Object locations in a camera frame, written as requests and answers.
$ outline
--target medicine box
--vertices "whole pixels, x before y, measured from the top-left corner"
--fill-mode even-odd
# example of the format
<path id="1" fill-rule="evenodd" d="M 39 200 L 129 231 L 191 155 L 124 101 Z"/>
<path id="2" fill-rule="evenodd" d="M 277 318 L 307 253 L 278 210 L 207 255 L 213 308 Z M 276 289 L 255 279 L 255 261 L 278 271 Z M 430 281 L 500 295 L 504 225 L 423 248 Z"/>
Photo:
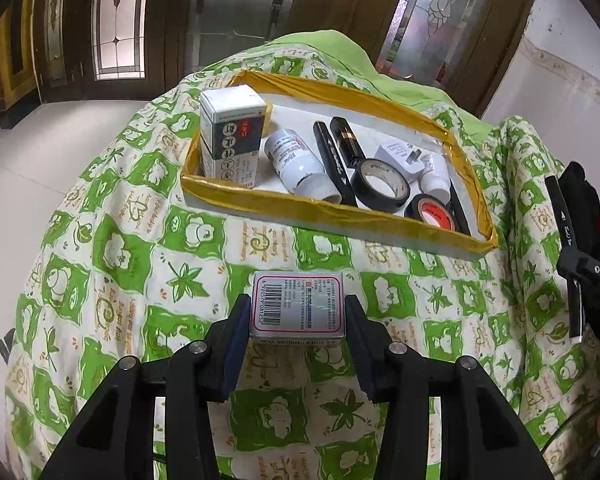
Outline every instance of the medicine box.
<path id="1" fill-rule="evenodd" d="M 327 346 L 344 338 L 342 273 L 256 272 L 250 335 L 264 343 Z"/>
<path id="2" fill-rule="evenodd" d="M 248 85 L 200 94 L 203 173 L 253 187 L 267 104 Z"/>

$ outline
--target barcode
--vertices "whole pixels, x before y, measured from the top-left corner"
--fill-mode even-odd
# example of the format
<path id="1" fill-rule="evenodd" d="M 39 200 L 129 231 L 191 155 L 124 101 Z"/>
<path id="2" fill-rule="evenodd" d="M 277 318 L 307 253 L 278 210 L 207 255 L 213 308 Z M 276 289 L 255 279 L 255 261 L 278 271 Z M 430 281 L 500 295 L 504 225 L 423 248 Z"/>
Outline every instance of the barcode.
<path id="1" fill-rule="evenodd" d="M 260 323 L 280 325 L 282 314 L 282 285 L 263 285 L 260 304 Z"/>

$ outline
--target yellow tape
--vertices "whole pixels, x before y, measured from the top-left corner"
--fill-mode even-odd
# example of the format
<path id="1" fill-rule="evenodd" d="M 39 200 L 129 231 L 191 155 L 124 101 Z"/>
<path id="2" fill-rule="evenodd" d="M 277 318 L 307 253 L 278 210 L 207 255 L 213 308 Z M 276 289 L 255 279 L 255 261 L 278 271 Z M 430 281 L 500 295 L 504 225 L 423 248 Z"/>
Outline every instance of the yellow tape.
<path id="1" fill-rule="evenodd" d="M 464 180 L 474 205 L 478 231 L 487 238 L 486 241 L 388 213 L 331 204 L 292 194 L 246 189 L 222 180 L 197 176 L 200 166 L 199 133 L 191 141 L 180 176 L 183 190 L 215 206 L 267 216 L 275 212 L 276 216 L 291 223 L 295 220 L 321 223 L 334 228 L 355 227 L 357 230 L 420 238 L 478 254 L 485 254 L 497 247 L 496 229 L 491 222 L 474 168 L 458 146 L 454 134 L 435 121 L 392 101 L 359 90 L 299 77 L 244 71 L 235 75 L 230 82 L 230 86 L 239 84 L 247 84 L 262 94 L 291 96 L 368 114 L 441 140 L 448 160 Z"/>

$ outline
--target stained glass pattern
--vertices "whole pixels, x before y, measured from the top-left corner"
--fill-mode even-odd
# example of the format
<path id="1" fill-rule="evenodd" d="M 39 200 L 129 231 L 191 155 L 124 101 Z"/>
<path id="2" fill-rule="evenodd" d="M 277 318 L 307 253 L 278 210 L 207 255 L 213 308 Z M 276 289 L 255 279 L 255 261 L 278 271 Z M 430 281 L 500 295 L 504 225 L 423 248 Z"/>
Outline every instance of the stained glass pattern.
<path id="1" fill-rule="evenodd" d="M 476 0 L 400 0 L 376 68 L 444 88 Z"/>
<path id="2" fill-rule="evenodd" d="M 97 80 L 144 78 L 146 0 L 93 0 L 91 45 Z"/>

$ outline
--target metal screw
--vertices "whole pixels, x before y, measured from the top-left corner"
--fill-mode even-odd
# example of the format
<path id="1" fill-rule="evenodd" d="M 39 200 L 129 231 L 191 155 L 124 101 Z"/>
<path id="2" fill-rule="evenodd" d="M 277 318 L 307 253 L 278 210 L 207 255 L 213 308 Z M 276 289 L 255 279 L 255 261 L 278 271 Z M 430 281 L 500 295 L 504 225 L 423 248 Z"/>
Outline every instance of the metal screw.
<path id="1" fill-rule="evenodd" d="M 406 354 L 409 347 L 400 341 L 394 341 L 389 345 L 389 352 L 392 354 Z"/>
<path id="2" fill-rule="evenodd" d="M 134 366 L 136 366 L 136 358 L 132 355 L 127 355 L 120 359 L 120 368 L 123 370 L 131 370 Z"/>
<path id="3" fill-rule="evenodd" d="M 205 341 L 202 341 L 202 339 L 198 339 L 197 341 L 194 341 L 189 345 L 189 351 L 192 354 L 203 354 L 204 352 L 206 352 L 207 348 L 208 345 Z"/>
<path id="4" fill-rule="evenodd" d="M 463 355 L 460 358 L 460 365 L 462 368 L 466 368 L 467 370 L 473 370 L 478 365 L 478 361 L 470 355 Z"/>

